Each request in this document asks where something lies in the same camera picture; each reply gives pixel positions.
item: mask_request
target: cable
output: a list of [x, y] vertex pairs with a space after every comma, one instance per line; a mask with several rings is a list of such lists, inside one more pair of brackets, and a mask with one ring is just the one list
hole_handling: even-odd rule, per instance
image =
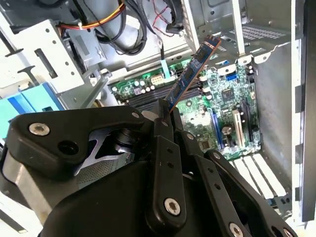
[[163, 32], [161, 29], [159, 29], [157, 26], [155, 26], [157, 20], [159, 19], [159, 17], [161, 18], [161, 15], [167, 10], [168, 6], [166, 6], [160, 13], [158, 13], [158, 15], [155, 17], [155, 20], [153, 22], [153, 27], [158, 30], [160, 33], [162, 33], [164, 36], [168, 36], [168, 37], [173, 37], [174, 34], [172, 35], [168, 35], [165, 32]]
[[160, 33], [162, 33], [164, 36], [167, 36], [167, 37], [173, 37], [174, 34], [172, 35], [168, 35], [166, 34], [165, 32], [163, 32], [161, 29], [159, 29], [157, 26], [155, 26], [157, 20], [160, 18], [162, 21], [164, 21], [166, 24], [169, 24], [169, 22], [165, 19], [165, 17], [162, 15], [168, 8], [168, 6], [166, 6], [160, 13], [158, 13], [158, 10], [157, 10], [157, 7], [156, 7], [156, 4], [155, 4], [155, 0], [153, 0], [153, 5], [154, 5], [154, 11], [156, 13], [156, 17], [155, 17], [155, 20], [153, 22], [153, 25], [152, 27], [155, 28], [157, 31], [159, 31]]
[[[87, 3], [85, 2], [85, 0], [83, 0], [83, 4], [89, 9], [89, 11], [90, 11], [91, 14], [93, 15], [93, 17], [98, 20], [97, 16], [94, 14], [94, 12], [92, 11], [92, 9], [87, 5]], [[119, 27], [119, 30], [118, 30], [117, 35], [114, 36], [112, 39], [110, 39], [107, 35], [101, 33], [99, 30], [95, 29], [96, 37], [98, 38], [98, 40], [99, 40], [100, 43], [103, 43], [103, 44], [113, 43], [114, 41], [116, 41], [116, 40], [121, 36], [121, 34], [123, 33], [123, 31], [124, 31], [124, 29], [125, 29], [125, 26], [126, 26], [126, 16], [127, 16], [126, 8], [124, 8], [123, 11], [121, 11], [119, 14], [117, 14], [117, 15], [116, 15], [114, 18], [112, 18], [111, 20], [114, 20], [114, 19], [117, 18], [119, 15], [121, 16], [120, 27]], [[103, 28], [103, 26], [100, 25], [100, 27], [101, 27], [101, 28], [103, 29], [103, 31], [106, 33], [106, 30]]]
[[109, 16], [107, 16], [106, 18], [103, 18], [101, 20], [97, 20], [96, 22], [92, 22], [89, 23], [87, 25], [83, 25], [83, 26], [78, 26], [78, 25], [71, 25], [71, 24], [65, 24], [65, 23], [60, 23], [59, 27], [61, 28], [66, 28], [66, 29], [71, 29], [71, 30], [81, 30], [81, 29], [90, 29], [90, 28], [94, 28], [94, 27], [98, 27], [104, 23], [107, 23], [111, 20], [113, 20], [115, 17], [117, 17], [123, 10], [125, 9], [125, 5], [124, 3], [121, 3], [118, 8], [111, 13]]
[[46, 4], [40, 0], [35, 0], [35, 5], [39, 6], [40, 8], [57, 8], [60, 7], [62, 4], [64, 4], [67, 0], [57, 0], [56, 2], [52, 3], [52, 4]]
[[117, 42], [115, 42], [120, 37], [120, 35], [122, 34], [122, 32], [125, 28], [125, 25], [126, 25], [126, 15], [125, 14], [122, 14], [120, 30], [114, 38], [109, 39], [108, 36], [105, 36], [104, 34], [100, 33], [98, 30], [96, 30], [96, 36], [99, 39], [100, 43], [105, 43], [105, 44], [110, 43], [111, 46], [117, 51], [117, 53], [119, 55], [126, 54], [129, 56], [134, 56], [134, 55], [137, 55], [140, 52], [142, 52], [143, 49], [145, 48], [146, 41], [147, 41], [147, 28], [144, 24], [144, 21], [140, 15], [138, 7], [137, 7], [137, 4], [134, 2], [134, 0], [125, 0], [124, 3], [131, 11], [133, 11], [135, 13], [136, 18], [138, 19], [138, 21], [140, 23], [138, 37], [137, 37], [137, 40], [136, 40], [134, 46], [131, 49], [127, 49], [127, 48], [124, 48], [123, 46], [119, 45]]
[[153, 5], [154, 5], [154, 11], [155, 11], [156, 15], [159, 15], [159, 18], [160, 18], [161, 20], [163, 20], [166, 24], [169, 24], [169, 22], [167, 21], [167, 19], [166, 19], [164, 16], [161, 15], [163, 12], [158, 13], [155, 0], [153, 0]]

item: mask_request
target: yellow wire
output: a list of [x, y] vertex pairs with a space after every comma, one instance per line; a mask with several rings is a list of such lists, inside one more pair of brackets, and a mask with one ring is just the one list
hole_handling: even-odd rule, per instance
[[118, 12], [120, 11], [120, 8], [123, 7], [123, 6], [124, 6], [124, 3], [121, 3], [121, 4], [118, 6], [118, 8], [117, 8], [111, 15], [109, 15], [108, 17], [103, 18], [103, 19], [100, 20], [99, 22], [95, 22], [95, 23], [92, 23], [92, 24], [85, 25], [85, 26], [83, 26], [82, 28], [97, 27], [97, 26], [99, 26], [100, 24], [103, 24], [104, 22], [106, 22], [106, 21], [110, 20], [111, 18], [113, 18], [114, 15], [115, 15], [116, 13], [118, 13]]

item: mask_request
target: pcie slot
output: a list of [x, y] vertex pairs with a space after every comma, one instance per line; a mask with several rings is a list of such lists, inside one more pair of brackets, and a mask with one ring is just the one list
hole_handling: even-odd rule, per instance
[[249, 110], [249, 105], [247, 104], [247, 102], [245, 100], [243, 100], [241, 103], [241, 109], [245, 115], [249, 141], [253, 142], [253, 135], [252, 135], [252, 129], [251, 129], [251, 114], [250, 114], [250, 110]]
[[240, 112], [238, 110], [233, 110], [233, 115], [238, 145], [240, 147], [245, 147], [245, 138], [242, 131]]
[[219, 127], [219, 124], [218, 124], [217, 115], [216, 113], [213, 112], [212, 109], [211, 109], [211, 116], [212, 116], [212, 122], [213, 122], [215, 133], [216, 133], [217, 142], [220, 146], [220, 149], [224, 149], [221, 128]]

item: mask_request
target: screw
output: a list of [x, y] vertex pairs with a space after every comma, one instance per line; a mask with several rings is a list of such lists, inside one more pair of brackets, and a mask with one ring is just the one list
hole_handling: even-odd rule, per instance
[[219, 156], [219, 154], [213, 152], [213, 155], [215, 156], [215, 158], [220, 159], [221, 157]]
[[284, 232], [285, 232], [285, 234], [286, 234], [286, 236], [287, 237], [293, 237], [293, 235], [291, 234], [291, 232], [290, 231], [288, 231], [287, 229], [283, 229], [284, 230]]
[[191, 139], [191, 140], [194, 139], [194, 136], [193, 136], [192, 134], [190, 134], [190, 133], [187, 134], [187, 137], [188, 137], [189, 139]]
[[29, 131], [37, 136], [46, 136], [49, 134], [49, 127], [44, 123], [35, 122], [29, 126]]
[[164, 201], [164, 207], [166, 208], [167, 212], [169, 212], [171, 215], [177, 216], [180, 214], [180, 205], [173, 198], [167, 198]]
[[133, 115], [135, 118], [138, 118], [138, 119], [139, 119], [138, 113], [132, 112], [132, 115]]
[[235, 223], [230, 223], [229, 224], [229, 229], [231, 230], [232, 234], [235, 237], [243, 237], [243, 233], [242, 233], [241, 229]]
[[161, 123], [162, 123], [163, 125], [165, 125], [166, 127], [168, 127], [168, 124], [167, 124], [166, 121], [161, 121]]

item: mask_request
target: metal plate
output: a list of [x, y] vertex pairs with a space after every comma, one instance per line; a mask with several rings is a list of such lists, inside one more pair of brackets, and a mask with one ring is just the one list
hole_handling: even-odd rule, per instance
[[[14, 35], [2, 14], [0, 14], [0, 29], [6, 36], [13, 50], [23, 49], [11, 56], [0, 55], [1, 62], [6, 67], [1, 71], [1, 87], [22, 81], [28, 81], [29, 75], [19, 73], [26, 68], [32, 68], [31, 73], [39, 83], [51, 82], [56, 93], [60, 93], [83, 84], [81, 73], [66, 51], [59, 33], [49, 20], [29, 27]], [[56, 73], [51, 77], [35, 50], [40, 49]]]

